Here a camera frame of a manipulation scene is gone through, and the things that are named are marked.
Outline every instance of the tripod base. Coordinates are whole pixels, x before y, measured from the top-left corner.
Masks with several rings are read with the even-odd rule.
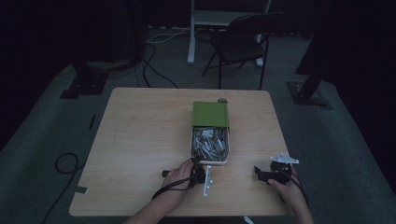
[[[332,106],[328,100],[325,100],[321,95],[319,89],[316,89],[309,97],[303,97],[301,89],[303,82],[286,82],[290,91],[293,102],[296,105],[318,105],[320,109],[332,110]]]
[[[106,85],[107,78],[108,73],[93,74],[89,82],[83,82],[77,75],[69,89],[62,93],[61,99],[77,99],[80,95],[100,95]]]

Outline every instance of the chair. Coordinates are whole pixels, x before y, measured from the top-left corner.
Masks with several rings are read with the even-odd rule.
[[[210,42],[215,49],[212,58],[207,64],[202,76],[207,69],[219,68],[219,89],[221,89],[221,67],[224,65],[241,63],[241,68],[246,61],[262,58],[262,76],[259,90],[262,89],[262,79],[264,77],[265,63],[267,59],[269,35],[277,32],[283,21],[282,12],[274,12],[263,15],[244,16],[233,20],[226,31],[214,33],[210,37]],[[256,35],[262,35],[262,40],[258,42]],[[219,55],[219,65],[210,66],[215,56]]]

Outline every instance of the open box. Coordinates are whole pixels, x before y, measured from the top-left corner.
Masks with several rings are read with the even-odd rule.
[[[230,121],[227,103],[194,102],[191,155],[201,164],[224,165],[230,153]]]

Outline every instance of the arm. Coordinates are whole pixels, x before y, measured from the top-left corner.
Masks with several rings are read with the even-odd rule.
[[[292,178],[298,182],[298,179],[294,175]],[[268,180],[268,183],[282,195],[282,198],[293,210],[298,224],[314,223],[314,219],[308,205],[306,204],[303,193],[292,181],[283,185],[273,179],[270,179]]]
[[[175,181],[189,177],[192,166],[192,161],[188,159],[187,161],[184,161],[177,169],[171,170],[163,181],[161,188]],[[189,187],[189,182],[190,181],[186,181],[178,186],[175,186],[174,189],[187,189]],[[186,190],[165,191],[149,202],[132,217],[128,218],[123,224],[158,223],[163,217],[166,216],[166,214],[177,208],[183,202],[186,196]]]

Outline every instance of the metal bracket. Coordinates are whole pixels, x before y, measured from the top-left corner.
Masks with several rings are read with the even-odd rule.
[[[290,164],[300,163],[298,160],[295,160],[292,157],[285,155],[284,153],[280,153],[277,156],[271,157],[271,161],[276,161],[276,162],[281,162],[281,163],[290,163]]]
[[[212,166],[206,166],[206,177],[205,177],[205,185],[204,185],[204,197],[207,196],[207,192],[209,191],[210,185],[213,183],[213,180],[210,177],[210,169]]]

